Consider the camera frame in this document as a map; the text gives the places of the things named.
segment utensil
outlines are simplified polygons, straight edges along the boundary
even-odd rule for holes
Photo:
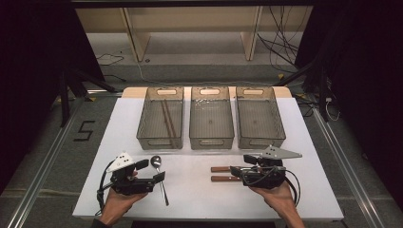
[[[220,172],[230,172],[231,168],[229,166],[216,166],[216,167],[211,167],[211,172],[212,173],[220,173]]]
[[[160,166],[162,164],[162,159],[160,156],[153,156],[151,158],[151,165],[157,169],[157,172],[160,173]],[[160,182],[161,190],[163,191],[163,199],[165,200],[165,204],[169,205],[168,197],[166,196],[165,188],[163,187],[163,182]]]
[[[211,176],[211,181],[241,181],[241,179],[234,176]]]

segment black curtain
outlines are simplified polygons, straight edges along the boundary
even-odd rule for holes
[[[2,1],[0,23],[2,192],[59,94],[59,75],[75,67],[101,81],[104,76],[74,9]]]
[[[377,175],[403,210],[401,4],[368,4],[336,66],[332,91]]]

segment metal frame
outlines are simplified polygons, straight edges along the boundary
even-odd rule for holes
[[[13,212],[7,226],[8,228],[22,227],[24,225],[24,222],[29,215],[30,209],[35,202],[42,185],[45,183],[45,180],[52,165],[59,155],[63,143],[66,140],[67,134],[71,129],[72,124],[74,123],[75,116],[83,102],[84,98],[78,98],[74,101],[73,107],[71,108],[70,118],[67,120],[65,126],[63,128],[60,128],[59,133],[57,134],[56,139],[53,141],[53,144],[50,147],[47,155],[45,156],[45,159],[42,162],[38,172],[36,173],[35,178],[32,180],[26,194],[24,195],[23,199],[21,199],[17,208]]]
[[[314,101],[315,97],[311,94],[310,99]],[[341,172],[343,173],[344,178],[349,184],[349,187],[355,196],[355,200],[357,201],[358,206],[361,208],[362,214],[367,220],[369,226],[372,228],[385,227],[380,215],[377,213],[374,203],[371,201],[367,191],[365,191],[364,186],[358,179],[353,166],[350,164],[347,156],[344,154],[343,148],[338,143],[336,135],[333,133],[333,130],[329,126],[329,123],[325,123],[325,121],[320,117],[317,109],[314,109],[314,113],[315,118],[317,119],[317,123],[324,137],[326,138],[327,143],[331,147],[331,150],[335,155],[337,164],[338,166],[340,166]]]
[[[337,0],[71,0],[40,1],[43,6],[93,8],[169,8],[169,7],[255,7],[255,6],[336,6],[345,1]]]

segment knife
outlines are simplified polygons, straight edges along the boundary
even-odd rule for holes
[[[211,167],[211,172],[212,173],[220,173],[220,172],[230,172],[231,168],[229,166],[216,166],[216,167]]]
[[[211,181],[241,181],[241,179],[234,176],[211,176]]]

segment printed number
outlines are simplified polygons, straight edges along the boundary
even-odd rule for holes
[[[84,128],[85,124],[94,124],[94,123],[95,123],[95,121],[83,121],[81,123],[80,130],[78,130],[78,133],[87,133],[87,136],[85,139],[74,139],[74,141],[75,142],[89,141],[89,138],[91,138],[93,131],[92,130],[83,130],[83,128]]]

